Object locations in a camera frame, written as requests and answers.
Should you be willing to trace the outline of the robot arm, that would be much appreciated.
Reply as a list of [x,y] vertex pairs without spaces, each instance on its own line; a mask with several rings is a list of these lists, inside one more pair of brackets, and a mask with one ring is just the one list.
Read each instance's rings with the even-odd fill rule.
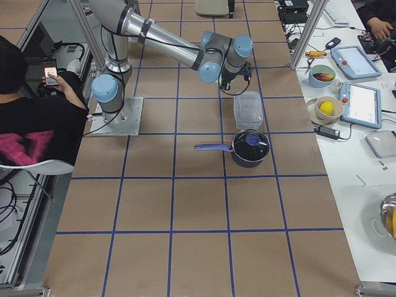
[[197,71],[201,81],[216,83],[223,92],[230,89],[238,75],[247,82],[251,79],[247,59],[253,43],[247,35],[230,38],[205,32],[200,46],[196,46],[142,17],[135,5],[126,1],[90,1],[90,7],[107,32],[105,73],[92,82],[92,94],[104,123],[93,132],[131,136],[139,133],[143,99],[125,94],[132,74],[128,60],[130,38]]

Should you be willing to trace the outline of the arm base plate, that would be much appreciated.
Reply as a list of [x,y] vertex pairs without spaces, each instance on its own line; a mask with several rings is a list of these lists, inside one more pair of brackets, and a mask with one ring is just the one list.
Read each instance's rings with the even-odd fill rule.
[[91,121],[90,136],[138,136],[140,132],[140,120],[142,116],[144,98],[126,97],[124,107],[119,113],[103,113],[97,103],[94,116]]

